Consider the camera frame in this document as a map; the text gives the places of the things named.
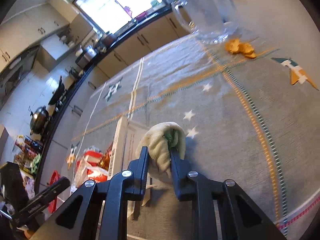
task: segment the cream cloth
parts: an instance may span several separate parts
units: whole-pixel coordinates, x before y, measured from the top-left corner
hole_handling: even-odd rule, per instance
[[[151,157],[148,173],[152,178],[171,183],[168,140],[164,135],[172,138],[169,142],[170,147],[177,147],[180,158],[184,159],[186,137],[183,129],[175,122],[158,123],[151,127],[139,142],[135,155],[139,158],[142,146],[147,146]]]

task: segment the metal bolt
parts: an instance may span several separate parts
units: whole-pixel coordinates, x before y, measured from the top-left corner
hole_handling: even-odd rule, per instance
[[[93,180],[87,180],[87,181],[84,183],[84,185],[85,185],[86,187],[92,187],[92,186],[94,185],[94,181],[93,181]]]
[[[198,176],[198,172],[196,172],[196,171],[189,171],[188,175],[189,175],[190,177],[195,178],[196,176]]]
[[[233,187],[235,184],[236,184],[235,181],[232,180],[232,179],[227,179],[227,180],[226,180],[226,185],[227,185],[228,187]]]
[[[124,177],[130,177],[131,176],[131,174],[132,174],[132,172],[131,171],[122,171],[122,176],[124,176]]]

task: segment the red plastic stool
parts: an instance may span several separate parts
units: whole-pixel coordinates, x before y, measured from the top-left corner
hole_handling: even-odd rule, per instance
[[[54,171],[50,179],[50,185],[55,183],[58,179],[60,179],[60,175],[57,171]],[[57,208],[57,198],[55,198],[49,203],[48,210],[52,214],[53,212],[55,212],[56,208]]]

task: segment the orange cookie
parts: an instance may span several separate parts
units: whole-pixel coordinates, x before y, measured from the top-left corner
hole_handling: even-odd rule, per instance
[[[224,46],[228,52],[232,54],[236,54],[239,52],[239,44],[240,44],[239,39],[233,39],[233,40],[227,41]]]
[[[239,44],[239,51],[243,54],[251,54],[254,52],[254,48],[250,43],[245,42]]]
[[[245,57],[248,57],[248,58],[256,58],[257,55],[253,52],[253,53],[250,53],[250,54],[243,54]]]

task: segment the glass pitcher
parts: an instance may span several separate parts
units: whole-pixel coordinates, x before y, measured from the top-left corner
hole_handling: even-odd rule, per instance
[[[222,42],[238,27],[230,0],[175,0],[171,6],[182,27],[207,43]],[[190,23],[182,17],[181,6],[189,15]]]

